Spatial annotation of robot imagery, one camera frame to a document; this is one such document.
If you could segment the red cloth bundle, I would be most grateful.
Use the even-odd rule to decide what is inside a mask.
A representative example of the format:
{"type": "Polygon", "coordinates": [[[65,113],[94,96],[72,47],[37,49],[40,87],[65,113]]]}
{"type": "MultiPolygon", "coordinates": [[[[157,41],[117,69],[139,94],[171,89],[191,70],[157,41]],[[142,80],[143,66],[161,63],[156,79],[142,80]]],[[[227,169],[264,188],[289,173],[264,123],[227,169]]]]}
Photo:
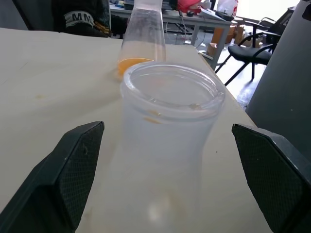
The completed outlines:
{"type": "Polygon", "coordinates": [[[183,13],[188,11],[198,14],[201,12],[201,0],[177,0],[177,9],[183,13]]]}

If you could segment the person in black jacket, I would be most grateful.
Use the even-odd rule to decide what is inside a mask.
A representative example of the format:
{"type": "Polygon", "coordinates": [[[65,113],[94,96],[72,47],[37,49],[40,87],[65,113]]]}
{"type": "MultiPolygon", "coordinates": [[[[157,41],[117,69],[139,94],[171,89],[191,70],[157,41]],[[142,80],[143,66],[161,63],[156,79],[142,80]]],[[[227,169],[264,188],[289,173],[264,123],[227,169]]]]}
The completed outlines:
{"type": "Polygon", "coordinates": [[[53,29],[82,36],[111,36],[109,0],[52,0],[53,29]]]}

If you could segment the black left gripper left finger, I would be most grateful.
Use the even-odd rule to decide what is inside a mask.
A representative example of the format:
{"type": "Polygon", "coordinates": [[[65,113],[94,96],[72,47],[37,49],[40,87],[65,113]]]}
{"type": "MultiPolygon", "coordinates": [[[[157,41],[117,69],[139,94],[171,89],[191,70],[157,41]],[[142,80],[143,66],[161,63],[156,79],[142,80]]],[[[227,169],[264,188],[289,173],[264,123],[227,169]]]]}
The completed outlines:
{"type": "Polygon", "coordinates": [[[0,233],[75,233],[95,177],[104,123],[66,132],[0,213],[0,233]]]}

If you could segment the clear plastic bottle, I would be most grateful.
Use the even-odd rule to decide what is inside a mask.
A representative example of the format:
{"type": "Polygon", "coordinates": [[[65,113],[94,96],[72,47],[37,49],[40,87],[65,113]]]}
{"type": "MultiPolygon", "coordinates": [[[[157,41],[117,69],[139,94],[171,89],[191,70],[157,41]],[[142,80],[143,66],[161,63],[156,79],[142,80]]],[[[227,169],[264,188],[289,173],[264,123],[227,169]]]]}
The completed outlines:
{"type": "Polygon", "coordinates": [[[202,153],[225,88],[192,67],[146,62],[121,83],[122,134],[104,191],[106,233],[196,233],[202,153]]]}

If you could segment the white office desk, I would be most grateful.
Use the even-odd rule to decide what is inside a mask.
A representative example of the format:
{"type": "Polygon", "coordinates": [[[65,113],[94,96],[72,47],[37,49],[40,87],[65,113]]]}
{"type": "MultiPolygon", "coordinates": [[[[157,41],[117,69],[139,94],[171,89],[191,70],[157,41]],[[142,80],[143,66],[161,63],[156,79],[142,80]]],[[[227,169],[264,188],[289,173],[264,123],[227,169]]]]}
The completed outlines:
{"type": "Polygon", "coordinates": [[[194,31],[192,33],[191,45],[195,45],[195,41],[199,32],[200,27],[210,27],[210,28],[222,28],[223,32],[221,34],[220,40],[217,43],[217,50],[214,57],[208,56],[211,60],[210,66],[215,70],[218,65],[218,59],[221,55],[222,49],[225,46],[225,40],[228,35],[231,22],[225,21],[224,19],[216,16],[216,14],[209,13],[207,10],[202,10],[198,16],[188,17],[183,14],[183,19],[181,19],[177,11],[168,10],[163,13],[163,21],[169,23],[182,23],[194,26],[194,31]]]}

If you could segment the white plastic bag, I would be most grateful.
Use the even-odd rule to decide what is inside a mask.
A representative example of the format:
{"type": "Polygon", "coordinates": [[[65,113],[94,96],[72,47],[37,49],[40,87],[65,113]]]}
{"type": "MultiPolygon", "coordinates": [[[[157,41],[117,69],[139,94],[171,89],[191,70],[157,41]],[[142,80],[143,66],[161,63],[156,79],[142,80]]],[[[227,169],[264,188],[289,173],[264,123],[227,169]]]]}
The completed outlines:
{"type": "Polygon", "coordinates": [[[218,0],[217,12],[225,13],[235,17],[237,13],[239,0],[218,0]]]}

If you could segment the flask with orange liquid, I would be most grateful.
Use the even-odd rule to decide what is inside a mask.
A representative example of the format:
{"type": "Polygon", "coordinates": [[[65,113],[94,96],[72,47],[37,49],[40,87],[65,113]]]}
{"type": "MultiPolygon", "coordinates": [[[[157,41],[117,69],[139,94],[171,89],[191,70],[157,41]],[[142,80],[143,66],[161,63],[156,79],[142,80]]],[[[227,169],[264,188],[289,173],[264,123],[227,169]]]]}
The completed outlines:
{"type": "Polygon", "coordinates": [[[134,0],[118,58],[119,81],[124,72],[143,62],[166,61],[162,19],[163,0],[134,0]]]}

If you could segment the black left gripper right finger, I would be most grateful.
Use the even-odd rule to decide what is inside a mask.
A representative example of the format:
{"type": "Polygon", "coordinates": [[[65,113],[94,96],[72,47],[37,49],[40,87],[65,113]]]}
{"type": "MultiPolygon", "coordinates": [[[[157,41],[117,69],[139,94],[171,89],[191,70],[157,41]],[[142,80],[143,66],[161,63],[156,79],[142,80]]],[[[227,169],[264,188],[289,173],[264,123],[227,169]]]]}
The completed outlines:
{"type": "Polygon", "coordinates": [[[311,161],[285,137],[233,124],[249,189],[273,233],[311,233],[311,161]]]}

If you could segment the grey partition panel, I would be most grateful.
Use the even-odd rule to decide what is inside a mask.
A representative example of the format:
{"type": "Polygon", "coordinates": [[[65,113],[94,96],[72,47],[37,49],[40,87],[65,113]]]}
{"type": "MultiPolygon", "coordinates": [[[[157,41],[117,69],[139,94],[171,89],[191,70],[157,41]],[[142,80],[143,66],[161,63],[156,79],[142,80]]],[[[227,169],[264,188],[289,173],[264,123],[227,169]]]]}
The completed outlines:
{"type": "Polygon", "coordinates": [[[311,0],[300,0],[246,108],[311,161],[311,0]]]}

